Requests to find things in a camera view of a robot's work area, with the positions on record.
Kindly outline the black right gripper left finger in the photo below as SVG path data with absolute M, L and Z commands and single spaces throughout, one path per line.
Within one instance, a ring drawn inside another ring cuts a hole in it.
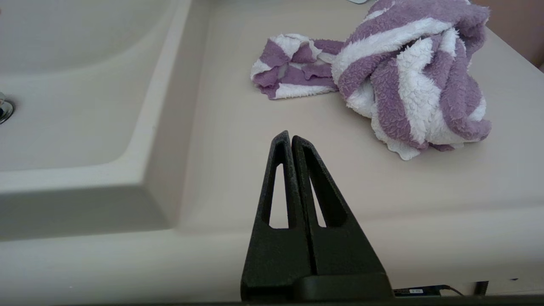
M 242 300 L 309 300 L 313 275 L 305 207 L 287 130 L 273 138 L 241 277 Z M 270 226 L 276 171 L 283 167 L 288 227 Z

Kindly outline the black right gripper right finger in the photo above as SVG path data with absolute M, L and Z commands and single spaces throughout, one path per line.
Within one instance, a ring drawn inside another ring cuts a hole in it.
M 385 269 L 315 146 L 294 136 L 292 153 L 317 275 L 384 275 Z

